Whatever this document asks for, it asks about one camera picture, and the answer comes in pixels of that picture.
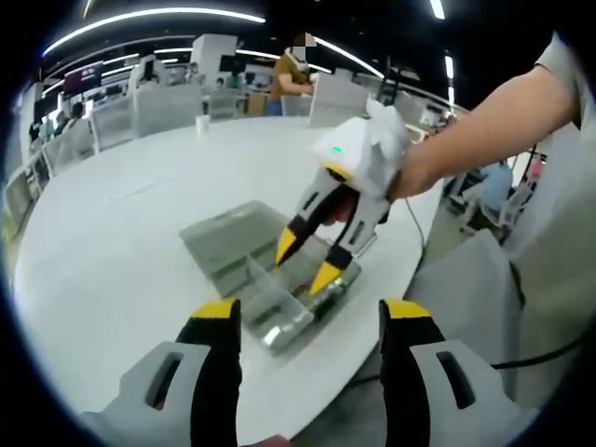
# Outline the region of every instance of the white wall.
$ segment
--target white wall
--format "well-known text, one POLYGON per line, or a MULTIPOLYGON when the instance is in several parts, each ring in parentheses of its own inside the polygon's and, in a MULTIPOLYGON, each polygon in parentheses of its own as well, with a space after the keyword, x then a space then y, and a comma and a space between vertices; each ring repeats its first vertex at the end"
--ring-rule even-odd
POLYGON ((10 131, 5 143, 4 152, 4 180, 22 166, 22 154, 20 152, 20 116, 14 114, 14 121, 11 123, 10 131))
POLYGON ((346 70, 345 68, 336 68, 333 75, 345 79, 346 81, 351 81, 354 73, 346 70))
POLYGON ((226 34, 203 34, 193 43, 190 62, 198 64, 198 71, 205 75, 205 85, 213 86, 220 76, 223 55, 236 54, 237 37, 226 34))
POLYGON ((246 73, 255 73, 258 75, 268 75, 273 76, 273 65, 255 65, 252 63, 246 64, 246 73))

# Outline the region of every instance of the round white table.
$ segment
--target round white table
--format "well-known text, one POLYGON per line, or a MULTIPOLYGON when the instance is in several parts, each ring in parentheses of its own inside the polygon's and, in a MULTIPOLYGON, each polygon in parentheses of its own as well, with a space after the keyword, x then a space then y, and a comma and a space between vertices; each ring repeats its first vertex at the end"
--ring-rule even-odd
MULTIPOLYGON (((70 409, 101 411, 125 371, 217 297, 179 231, 253 199, 290 218, 317 169, 306 148, 325 131, 278 117, 215 124, 201 138, 177 129, 100 153, 49 183, 20 246, 15 305, 70 409)), ((440 190, 411 199, 426 236, 440 190)), ((243 333, 241 443, 296 435, 371 353, 378 301, 406 292, 422 253, 403 201, 377 234, 358 260, 353 298, 307 346, 273 357, 243 333)))

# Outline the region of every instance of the computer monitor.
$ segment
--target computer monitor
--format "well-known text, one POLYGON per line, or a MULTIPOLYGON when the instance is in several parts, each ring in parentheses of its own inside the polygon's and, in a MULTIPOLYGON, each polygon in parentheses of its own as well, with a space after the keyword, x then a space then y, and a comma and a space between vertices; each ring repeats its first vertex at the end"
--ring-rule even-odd
POLYGON ((115 96, 122 93, 122 86, 117 84, 115 86, 110 86, 105 89, 105 94, 107 96, 115 96))
POLYGON ((222 56, 220 72, 242 73, 246 70, 246 62, 236 56, 222 56))
POLYGON ((246 73, 244 77, 246 79, 246 85, 250 86, 254 82, 254 78, 256 77, 256 74, 255 73, 246 73))
POLYGON ((148 61, 142 72, 142 80, 143 81, 152 81, 154 78, 154 62, 148 61))
POLYGON ((41 118, 49 115, 58 108, 58 92, 51 92, 45 98, 35 102, 34 121, 39 122, 41 118))

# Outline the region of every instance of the clear plastic tray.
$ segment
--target clear plastic tray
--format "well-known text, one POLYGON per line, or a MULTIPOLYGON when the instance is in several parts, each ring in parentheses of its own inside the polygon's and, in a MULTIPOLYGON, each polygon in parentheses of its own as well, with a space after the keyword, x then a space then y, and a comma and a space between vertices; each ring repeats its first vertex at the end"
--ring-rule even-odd
POLYGON ((310 283, 329 244, 311 237, 283 266, 275 268, 278 238, 289 220, 253 201, 180 233, 218 293, 242 302, 247 329, 274 351, 287 346, 315 319, 322 319, 360 273, 353 262, 327 288, 309 296, 310 283))

